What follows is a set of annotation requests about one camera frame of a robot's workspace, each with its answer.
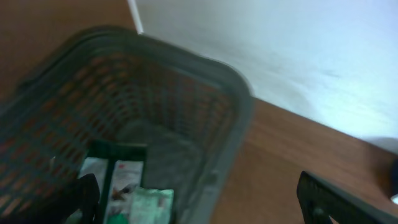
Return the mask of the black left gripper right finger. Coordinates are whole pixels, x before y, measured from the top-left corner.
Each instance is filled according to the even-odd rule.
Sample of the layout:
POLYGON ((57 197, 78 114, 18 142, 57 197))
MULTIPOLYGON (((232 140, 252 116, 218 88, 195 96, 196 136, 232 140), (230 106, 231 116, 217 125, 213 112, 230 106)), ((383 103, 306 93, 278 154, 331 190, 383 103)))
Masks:
POLYGON ((301 172, 297 198, 305 224, 397 224, 397 217, 379 210, 324 179, 301 172))

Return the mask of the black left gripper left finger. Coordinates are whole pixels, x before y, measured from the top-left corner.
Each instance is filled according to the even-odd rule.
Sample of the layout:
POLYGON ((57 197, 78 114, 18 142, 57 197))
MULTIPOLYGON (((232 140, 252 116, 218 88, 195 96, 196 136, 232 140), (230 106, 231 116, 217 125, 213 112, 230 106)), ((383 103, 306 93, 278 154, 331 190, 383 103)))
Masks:
POLYGON ((28 208, 1 218, 1 224, 64 223, 77 210, 82 212, 80 223, 93 223, 100 200, 100 188, 94 174, 86 174, 70 182, 28 208))

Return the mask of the pale green wipes packet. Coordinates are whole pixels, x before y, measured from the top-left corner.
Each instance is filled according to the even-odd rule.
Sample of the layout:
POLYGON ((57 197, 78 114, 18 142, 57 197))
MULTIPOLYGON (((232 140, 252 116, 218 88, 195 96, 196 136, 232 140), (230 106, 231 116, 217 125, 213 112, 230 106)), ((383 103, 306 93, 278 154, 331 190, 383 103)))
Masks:
POLYGON ((131 224, 169 224, 174 191, 138 187, 132 193, 129 222, 131 224))

